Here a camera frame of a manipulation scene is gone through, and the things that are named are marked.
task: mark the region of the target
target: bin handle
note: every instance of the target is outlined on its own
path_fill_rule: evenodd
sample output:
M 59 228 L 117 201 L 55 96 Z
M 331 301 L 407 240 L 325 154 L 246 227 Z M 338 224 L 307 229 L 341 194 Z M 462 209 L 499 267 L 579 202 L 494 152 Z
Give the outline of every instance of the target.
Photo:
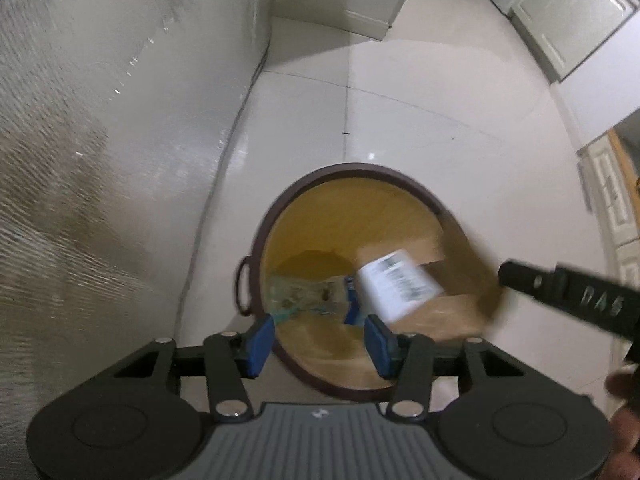
M 234 293 L 236 295 L 236 309 L 238 310 L 240 316 L 245 317 L 251 315 L 251 302 L 249 302 L 249 305 L 243 305 L 242 301 L 240 301 L 240 278 L 242 276 L 242 271 L 244 270 L 244 268 L 249 267 L 249 260 L 249 256 L 245 256 L 242 260 L 240 260 L 240 263 L 236 267 L 236 280 L 234 284 Z

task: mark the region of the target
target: white shipping label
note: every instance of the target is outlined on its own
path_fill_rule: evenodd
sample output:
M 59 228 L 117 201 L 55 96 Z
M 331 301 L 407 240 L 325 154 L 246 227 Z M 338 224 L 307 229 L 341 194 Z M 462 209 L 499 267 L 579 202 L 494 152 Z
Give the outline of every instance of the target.
M 358 271 L 368 314 L 394 322 L 442 293 L 442 287 L 416 266 L 405 250 L 383 256 Z

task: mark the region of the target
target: round bin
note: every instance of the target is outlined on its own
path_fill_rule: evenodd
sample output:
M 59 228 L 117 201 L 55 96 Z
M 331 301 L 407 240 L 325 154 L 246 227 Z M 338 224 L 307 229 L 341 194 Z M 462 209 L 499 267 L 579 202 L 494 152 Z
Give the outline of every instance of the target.
M 238 310 L 244 316 L 265 315 L 270 276 L 322 282 L 354 275 L 367 253 L 408 244 L 420 245 L 430 256 L 431 262 L 420 264 L 427 264 L 444 293 L 392 330 L 436 340 L 480 332 L 498 305 L 495 273 L 436 197 L 407 176 L 373 164 L 322 168 L 278 197 L 258 228 L 251 254 L 236 270 Z M 248 304 L 239 294 L 245 267 Z M 330 396 L 363 402 L 390 394 L 392 383 L 376 374 L 360 326 L 301 314 L 276 324 L 274 352 L 296 377 Z

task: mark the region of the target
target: human hand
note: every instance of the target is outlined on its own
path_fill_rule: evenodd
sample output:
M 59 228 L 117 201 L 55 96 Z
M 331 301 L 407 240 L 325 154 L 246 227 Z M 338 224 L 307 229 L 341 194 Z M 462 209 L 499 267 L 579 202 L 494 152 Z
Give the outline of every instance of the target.
M 620 399 L 628 399 L 633 387 L 631 373 L 610 375 L 605 382 L 609 393 Z M 598 480 L 640 479 L 640 458 L 634 448 L 640 440 L 640 418 L 623 406 L 611 419 L 613 450 Z

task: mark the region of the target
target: glossy wall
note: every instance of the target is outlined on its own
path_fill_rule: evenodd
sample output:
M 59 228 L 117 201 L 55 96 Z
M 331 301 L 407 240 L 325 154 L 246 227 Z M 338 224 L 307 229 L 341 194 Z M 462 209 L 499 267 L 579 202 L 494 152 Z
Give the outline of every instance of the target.
M 0 0 L 0 478 L 38 407 L 172 335 L 271 0 Z

